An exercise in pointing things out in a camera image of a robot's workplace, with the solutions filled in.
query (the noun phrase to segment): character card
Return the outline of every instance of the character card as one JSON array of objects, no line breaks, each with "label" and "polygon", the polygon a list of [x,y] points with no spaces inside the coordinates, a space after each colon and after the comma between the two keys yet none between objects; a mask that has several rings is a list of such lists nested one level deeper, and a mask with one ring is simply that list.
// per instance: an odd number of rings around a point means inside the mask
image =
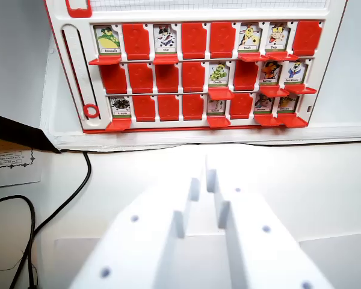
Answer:
[{"label": "character card", "polygon": [[226,101],[212,101],[210,97],[207,103],[207,115],[208,116],[224,116],[226,109]]},{"label": "character card", "polygon": [[176,31],[170,24],[154,25],[155,53],[175,54],[176,53]]},{"label": "character card", "polygon": [[209,86],[227,86],[229,83],[230,68],[225,62],[210,62],[209,66]]},{"label": "character card", "polygon": [[117,31],[108,26],[94,26],[99,55],[120,55],[120,42]]},{"label": "character card", "polygon": [[262,93],[255,97],[254,114],[270,114],[273,110],[274,98],[268,98]]},{"label": "character card", "polygon": [[265,50],[285,51],[288,44],[290,28],[286,23],[270,23]]},{"label": "character card", "polygon": [[256,52],[259,50],[262,29],[255,23],[242,23],[239,32],[238,52]]},{"label": "character card", "polygon": [[259,85],[278,85],[282,66],[276,61],[264,62],[259,76]]},{"label": "character card", "polygon": [[277,113],[294,113],[297,107],[298,96],[287,96],[279,99]]},{"label": "character card", "polygon": [[110,106],[113,118],[131,117],[130,102],[123,96],[110,98]]},{"label": "character card", "polygon": [[285,78],[285,84],[301,84],[306,75],[307,64],[304,61],[290,61],[288,63],[289,77]]}]

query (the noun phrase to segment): guess who game board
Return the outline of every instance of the guess who game board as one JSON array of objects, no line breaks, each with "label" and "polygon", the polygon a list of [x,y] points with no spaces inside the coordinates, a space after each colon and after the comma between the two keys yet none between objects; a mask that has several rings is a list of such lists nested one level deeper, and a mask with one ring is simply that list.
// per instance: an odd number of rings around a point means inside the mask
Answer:
[{"label": "guess who game board", "polygon": [[91,3],[46,0],[86,133],[304,128],[343,11],[332,1],[274,16],[189,9],[142,19]]}]

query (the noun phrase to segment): black cable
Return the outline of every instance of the black cable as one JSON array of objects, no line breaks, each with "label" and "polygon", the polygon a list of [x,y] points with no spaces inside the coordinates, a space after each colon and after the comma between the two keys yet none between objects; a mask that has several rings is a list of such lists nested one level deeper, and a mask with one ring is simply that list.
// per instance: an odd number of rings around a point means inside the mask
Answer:
[{"label": "black cable", "polygon": [[[87,163],[87,175],[85,176],[83,182],[81,183],[81,185],[76,189],[76,191],[71,195],[71,197],[69,197],[63,204],[61,204],[61,206],[59,208],[57,208],[43,223],[41,223],[35,230],[35,233],[33,235],[33,239],[31,239],[27,246],[26,246],[26,249],[25,249],[25,252],[26,251],[32,251],[32,243],[34,241],[34,238],[35,236],[37,235],[37,233],[40,232],[40,230],[48,224],[49,221],[51,221],[62,209],[64,209],[65,206],[67,206],[69,204],[69,202],[71,202],[75,197],[76,195],[82,190],[82,188],[86,185],[86,183],[88,182],[88,180],[90,179],[90,176],[91,176],[91,171],[92,171],[92,168],[91,168],[91,162],[90,162],[90,159],[88,158],[88,155],[87,155],[87,152],[83,152],[83,155],[84,155],[84,158],[85,158],[85,161]],[[16,273],[13,277],[13,280],[12,280],[12,283],[11,283],[11,286],[10,286],[10,289],[14,289],[15,285],[16,285],[16,282],[17,280],[19,279],[19,276],[23,270],[23,267],[24,267],[24,263],[25,263],[25,260],[26,260],[27,256],[26,254],[24,253],[23,254],[23,257],[22,257],[22,260],[20,261],[20,264],[16,270]]]},{"label": "black cable", "polygon": [[[29,233],[29,240],[28,240],[28,244],[29,244],[29,242],[31,240],[33,240],[34,232],[35,232],[35,208],[34,208],[34,205],[27,197],[22,196],[20,194],[15,194],[14,196],[2,197],[2,198],[0,198],[0,203],[5,200],[12,200],[12,199],[23,199],[29,206],[29,211],[31,212],[31,232]],[[31,254],[32,254],[32,248],[28,247],[28,245],[27,245],[27,247],[23,253],[23,258],[24,258],[24,261],[26,258],[28,259],[28,279],[29,279],[29,286],[32,288],[32,287],[34,287],[34,275],[33,275],[33,270],[32,270]]]}]

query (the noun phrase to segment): red ring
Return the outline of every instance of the red ring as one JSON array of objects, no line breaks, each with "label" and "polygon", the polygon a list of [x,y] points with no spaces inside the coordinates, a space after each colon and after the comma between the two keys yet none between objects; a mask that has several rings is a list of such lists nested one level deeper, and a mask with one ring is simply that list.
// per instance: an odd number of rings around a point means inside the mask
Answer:
[{"label": "red ring", "polygon": [[[95,110],[95,113],[90,114],[90,112],[88,110],[89,108],[93,108]],[[99,109],[97,108],[97,106],[95,104],[86,104],[83,107],[83,110],[84,110],[84,114],[91,119],[94,119],[95,117],[99,116]]]}]

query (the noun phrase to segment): grid paper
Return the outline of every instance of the grid paper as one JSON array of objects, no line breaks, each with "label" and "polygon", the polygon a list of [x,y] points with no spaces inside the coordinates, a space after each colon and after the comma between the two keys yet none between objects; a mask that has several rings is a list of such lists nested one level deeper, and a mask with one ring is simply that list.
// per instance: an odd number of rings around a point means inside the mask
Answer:
[{"label": "grid paper", "polygon": [[328,0],[91,0],[93,11],[325,8]]}]

